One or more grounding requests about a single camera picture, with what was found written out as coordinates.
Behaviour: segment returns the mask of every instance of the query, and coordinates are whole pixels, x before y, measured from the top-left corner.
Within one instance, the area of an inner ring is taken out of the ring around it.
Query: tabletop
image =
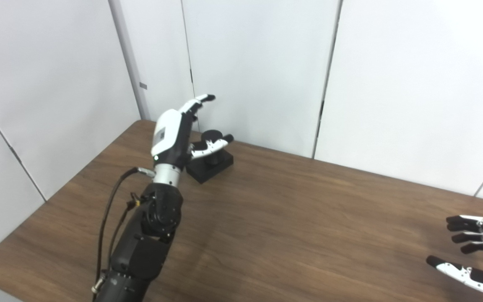
[[[25,302],[91,300],[106,200],[123,172],[152,166],[153,128],[134,123],[0,244],[0,289]],[[182,174],[182,223],[145,301],[483,301],[425,263],[483,269],[483,252],[462,255],[445,223],[483,216],[483,199],[246,143],[227,150],[234,165],[206,183]],[[119,189],[104,251],[148,182]]]

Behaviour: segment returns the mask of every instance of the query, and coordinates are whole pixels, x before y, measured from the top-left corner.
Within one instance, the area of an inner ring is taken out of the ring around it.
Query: black cable
[[[122,216],[119,219],[119,224],[117,224],[117,227],[113,232],[113,237],[111,237],[111,242],[109,242],[109,252],[107,253],[108,270],[111,267],[111,256],[113,255],[113,245],[115,244],[115,238],[117,238],[117,233],[119,233],[119,229],[122,226],[124,220],[126,219],[126,215],[128,215],[128,212],[135,208],[136,205],[138,205],[137,195],[135,193],[132,193],[132,200],[126,203],[126,210],[124,210],[124,212],[122,213]]]
[[[107,200],[107,205],[106,205],[106,210],[104,212],[104,217],[102,218],[102,224],[100,225],[100,234],[98,235],[98,255],[96,258],[96,279],[94,282],[98,281],[100,278],[100,266],[102,263],[102,241],[104,240],[104,228],[106,226],[106,221],[107,221],[107,216],[109,215],[109,209],[111,209],[111,203],[113,203],[113,198],[115,197],[115,193],[117,193],[117,190],[120,187],[120,184],[131,174],[137,173],[139,170],[137,167],[131,168],[130,170],[126,171],[124,174],[122,174],[117,180],[117,183],[115,183],[115,186],[113,187],[113,190],[111,191],[111,195],[109,196],[109,199]],[[96,299],[96,294],[92,295],[92,300],[94,301]]]

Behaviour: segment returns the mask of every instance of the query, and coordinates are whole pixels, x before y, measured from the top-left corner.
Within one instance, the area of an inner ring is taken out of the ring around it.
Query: robotic arm
[[[155,173],[147,173],[153,182],[139,198],[111,255],[109,271],[92,288],[98,294],[95,302],[141,302],[150,282],[161,272],[182,218],[183,198],[177,188],[180,173],[191,160],[219,151],[234,140],[226,135],[214,143],[207,141],[203,150],[190,143],[198,109],[214,99],[212,94],[204,94],[159,117],[151,150]]]
[[[462,231],[462,233],[452,236],[454,243],[468,242],[467,245],[461,248],[464,254],[483,250],[483,217],[452,216],[447,218],[447,222],[449,231]],[[441,273],[460,281],[466,286],[483,292],[483,270],[471,267],[466,268],[461,264],[448,262],[436,256],[428,256],[426,262]]]

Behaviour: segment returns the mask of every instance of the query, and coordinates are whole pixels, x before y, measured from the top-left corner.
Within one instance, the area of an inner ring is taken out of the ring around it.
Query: silver cylinder
[[[173,187],[178,187],[178,179],[180,179],[180,169],[173,166],[172,164],[159,163],[154,168],[156,175],[154,176],[153,182],[164,183],[172,185]]]

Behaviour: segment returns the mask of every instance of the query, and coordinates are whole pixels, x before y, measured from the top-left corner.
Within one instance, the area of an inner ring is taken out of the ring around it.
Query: black stand
[[[223,134],[218,130],[208,130],[201,136],[201,141],[193,143],[193,145],[196,149],[206,149],[207,140],[211,140],[213,143],[222,137]],[[232,166],[232,164],[234,164],[234,156],[224,149],[221,149],[207,157],[192,160],[186,166],[186,170],[189,175],[195,178],[195,180],[200,184],[203,184],[229,166]]]

